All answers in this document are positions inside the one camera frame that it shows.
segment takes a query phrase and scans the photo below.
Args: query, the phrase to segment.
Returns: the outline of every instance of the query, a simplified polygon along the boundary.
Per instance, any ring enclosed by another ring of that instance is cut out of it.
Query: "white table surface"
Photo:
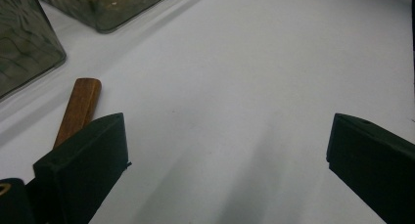
[[[68,60],[0,103],[0,175],[33,178],[95,77],[132,165],[91,223],[384,223],[326,150],[335,112],[415,142],[410,3],[164,0],[106,35],[42,4]]]

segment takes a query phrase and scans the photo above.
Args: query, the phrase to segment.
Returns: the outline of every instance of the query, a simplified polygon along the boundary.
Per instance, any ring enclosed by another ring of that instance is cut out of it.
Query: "wooden block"
[[[91,122],[100,93],[101,81],[98,79],[76,79],[54,148]]]
[[[415,223],[415,145],[372,122],[337,113],[327,161],[387,223]]]

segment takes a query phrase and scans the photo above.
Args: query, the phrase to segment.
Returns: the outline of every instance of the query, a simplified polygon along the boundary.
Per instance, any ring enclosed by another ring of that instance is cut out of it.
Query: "transparent box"
[[[161,0],[42,0],[65,14],[109,33]]]
[[[0,0],[0,98],[66,56],[38,0]]]

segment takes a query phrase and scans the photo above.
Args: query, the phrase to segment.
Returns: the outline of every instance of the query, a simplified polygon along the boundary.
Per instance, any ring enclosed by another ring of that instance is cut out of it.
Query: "white tabletop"
[[[0,103],[2,178],[95,77],[132,165],[91,223],[384,223],[326,150],[335,112],[415,142],[411,0],[164,0],[106,35],[42,5],[68,60]]]

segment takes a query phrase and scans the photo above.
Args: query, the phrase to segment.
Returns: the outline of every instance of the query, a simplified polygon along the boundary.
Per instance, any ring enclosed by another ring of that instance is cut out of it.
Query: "wooden stick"
[[[76,79],[53,146],[54,149],[91,122],[100,92],[101,82],[98,79]]]

